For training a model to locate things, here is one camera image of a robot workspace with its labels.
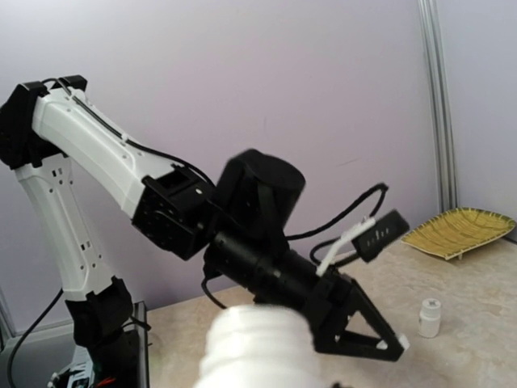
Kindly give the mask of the small white bottle cap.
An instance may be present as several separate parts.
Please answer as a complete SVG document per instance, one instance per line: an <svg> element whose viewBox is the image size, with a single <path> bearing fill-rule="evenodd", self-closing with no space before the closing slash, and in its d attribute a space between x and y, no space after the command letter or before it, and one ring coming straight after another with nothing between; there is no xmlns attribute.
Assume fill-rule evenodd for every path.
<svg viewBox="0 0 517 388"><path fill-rule="evenodd" d="M397 340L398 340L399 344L401 345L401 347L403 348L404 352L409 349L410 342L409 342L408 338L404 334L400 334L397 337Z"/></svg>

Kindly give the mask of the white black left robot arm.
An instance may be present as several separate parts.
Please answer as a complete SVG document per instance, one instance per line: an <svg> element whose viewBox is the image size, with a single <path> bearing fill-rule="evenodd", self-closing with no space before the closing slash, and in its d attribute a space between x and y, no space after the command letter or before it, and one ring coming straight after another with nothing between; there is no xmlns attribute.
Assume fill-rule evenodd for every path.
<svg viewBox="0 0 517 388"><path fill-rule="evenodd" d="M72 190L88 172L158 248L204 256L207 278L227 276L257 303L305 317L318 352L396 361L408 348L333 255L313 264L284 227L305 177L283 159L245 150L212 182L189 162L145 147L86 97L79 76L21 83L1 108L1 160L17 176L53 248L74 340L101 369L132 358L124 324L132 299L106 265Z"/></svg>

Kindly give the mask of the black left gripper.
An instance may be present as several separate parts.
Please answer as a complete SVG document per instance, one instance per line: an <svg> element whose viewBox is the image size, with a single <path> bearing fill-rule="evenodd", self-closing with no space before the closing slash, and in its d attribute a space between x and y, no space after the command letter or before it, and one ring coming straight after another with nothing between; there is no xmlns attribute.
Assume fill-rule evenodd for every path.
<svg viewBox="0 0 517 388"><path fill-rule="evenodd" d="M405 353L400 335L382 316L357 281L336 270L310 273L310 315L317 352L377 361L398 361Z"/></svg>

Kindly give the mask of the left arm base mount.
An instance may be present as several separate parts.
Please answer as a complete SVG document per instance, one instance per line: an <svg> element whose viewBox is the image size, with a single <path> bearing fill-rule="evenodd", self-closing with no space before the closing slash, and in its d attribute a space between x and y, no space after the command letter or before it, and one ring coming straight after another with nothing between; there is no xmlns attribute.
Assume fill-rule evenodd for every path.
<svg viewBox="0 0 517 388"><path fill-rule="evenodd" d="M48 387L149 387L149 331L144 302L114 336L91 348L77 346L72 361Z"/></svg>

